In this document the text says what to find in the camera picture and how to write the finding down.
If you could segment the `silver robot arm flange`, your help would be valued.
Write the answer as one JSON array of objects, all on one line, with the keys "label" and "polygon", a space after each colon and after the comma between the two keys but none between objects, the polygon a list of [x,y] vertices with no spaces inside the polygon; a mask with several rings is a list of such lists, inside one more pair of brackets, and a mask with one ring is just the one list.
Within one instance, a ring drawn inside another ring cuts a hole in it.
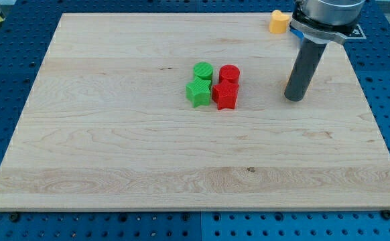
[{"label": "silver robot arm flange", "polygon": [[365,0],[295,0],[289,25],[316,44],[344,44],[364,4]]}]

